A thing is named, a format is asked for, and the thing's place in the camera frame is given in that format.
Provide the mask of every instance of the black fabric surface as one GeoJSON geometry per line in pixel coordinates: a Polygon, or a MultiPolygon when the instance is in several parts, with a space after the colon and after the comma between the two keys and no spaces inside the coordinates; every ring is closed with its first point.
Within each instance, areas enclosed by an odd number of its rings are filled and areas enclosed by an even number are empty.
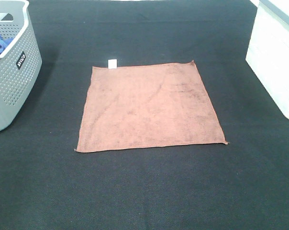
{"type": "Polygon", "coordinates": [[[289,230],[289,120],[245,61],[249,0],[31,0],[29,12],[43,65],[0,132],[0,230],[289,230]],[[75,152],[91,66],[112,58],[194,59],[230,144],[75,152]]]}

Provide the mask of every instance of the white label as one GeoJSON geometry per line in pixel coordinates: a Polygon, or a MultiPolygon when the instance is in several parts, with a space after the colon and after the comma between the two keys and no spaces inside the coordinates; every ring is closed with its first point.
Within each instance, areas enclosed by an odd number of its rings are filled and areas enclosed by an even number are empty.
{"type": "Polygon", "coordinates": [[[117,59],[108,60],[108,68],[116,69],[117,68],[117,59]]]}

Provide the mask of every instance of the brown towel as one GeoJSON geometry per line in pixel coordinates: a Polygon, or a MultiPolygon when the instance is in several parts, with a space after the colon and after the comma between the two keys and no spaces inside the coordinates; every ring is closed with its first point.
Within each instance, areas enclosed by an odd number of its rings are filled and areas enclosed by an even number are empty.
{"type": "Polygon", "coordinates": [[[224,143],[195,63],[93,67],[78,152],[224,143]]]}

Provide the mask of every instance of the plastic laundry basket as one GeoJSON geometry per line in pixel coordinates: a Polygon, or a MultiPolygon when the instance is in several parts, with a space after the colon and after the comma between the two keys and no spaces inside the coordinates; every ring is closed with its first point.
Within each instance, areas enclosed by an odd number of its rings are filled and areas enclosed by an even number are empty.
{"type": "Polygon", "coordinates": [[[25,0],[0,0],[0,13],[13,17],[0,21],[0,34],[4,39],[14,38],[0,54],[0,130],[17,115],[42,64],[28,5],[25,0]]]}

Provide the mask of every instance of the basket label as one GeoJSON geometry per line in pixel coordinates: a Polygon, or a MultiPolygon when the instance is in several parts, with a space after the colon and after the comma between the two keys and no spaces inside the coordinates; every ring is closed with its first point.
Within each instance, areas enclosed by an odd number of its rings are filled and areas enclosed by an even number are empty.
{"type": "Polygon", "coordinates": [[[24,51],[22,51],[20,57],[18,58],[18,61],[16,62],[16,65],[17,65],[18,69],[20,69],[21,66],[23,65],[23,63],[25,61],[25,58],[26,58],[25,53],[24,53],[24,51]]]}

